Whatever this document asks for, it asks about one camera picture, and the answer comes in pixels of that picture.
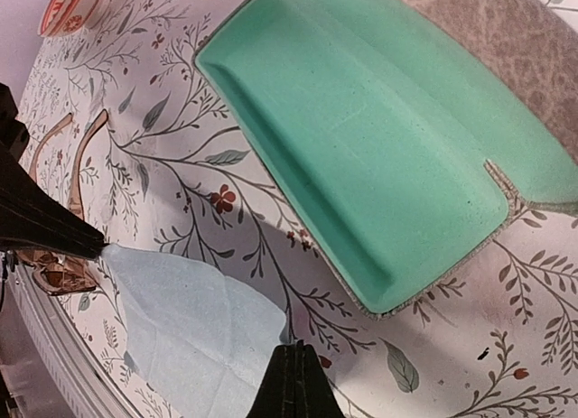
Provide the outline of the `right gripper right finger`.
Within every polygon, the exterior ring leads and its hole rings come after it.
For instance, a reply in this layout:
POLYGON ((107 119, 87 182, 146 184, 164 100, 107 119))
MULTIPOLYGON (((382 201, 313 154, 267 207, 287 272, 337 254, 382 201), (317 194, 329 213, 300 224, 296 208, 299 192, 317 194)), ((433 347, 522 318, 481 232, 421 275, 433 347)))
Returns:
POLYGON ((296 416, 343 417, 313 346, 302 340, 296 343, 296 416))

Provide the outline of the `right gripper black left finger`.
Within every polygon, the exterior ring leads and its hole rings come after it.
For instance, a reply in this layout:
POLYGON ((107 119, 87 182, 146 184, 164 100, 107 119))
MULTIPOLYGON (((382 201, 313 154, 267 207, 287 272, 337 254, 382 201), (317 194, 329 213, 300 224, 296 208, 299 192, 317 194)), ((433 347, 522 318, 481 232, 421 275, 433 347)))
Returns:
POLYGON ((247 418, 295 417, 296 352, 295 344, 274 349, 247 418))

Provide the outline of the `grey glasses case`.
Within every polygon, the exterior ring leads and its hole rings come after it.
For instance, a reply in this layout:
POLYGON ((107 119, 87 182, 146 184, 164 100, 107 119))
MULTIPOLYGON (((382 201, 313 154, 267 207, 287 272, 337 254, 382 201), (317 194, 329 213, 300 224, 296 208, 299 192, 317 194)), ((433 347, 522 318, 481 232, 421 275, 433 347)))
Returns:
POLYGON ((577 211, 562 145, 399 0, 246 0, 195 64, 371 318, 464 264, 518 203, 577 211))

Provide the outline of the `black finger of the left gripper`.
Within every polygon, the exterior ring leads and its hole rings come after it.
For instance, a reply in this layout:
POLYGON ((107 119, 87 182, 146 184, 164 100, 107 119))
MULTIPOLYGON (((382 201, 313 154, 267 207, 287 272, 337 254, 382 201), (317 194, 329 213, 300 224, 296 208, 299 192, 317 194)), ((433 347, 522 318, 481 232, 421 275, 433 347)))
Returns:
POLYGON ((10 88, 1 86, 1 250, 17 250, 26 243, 41 243, 49 219, 49 197, 22 168, 11 149, 24 145, 27 130, 18 114, 10 88))

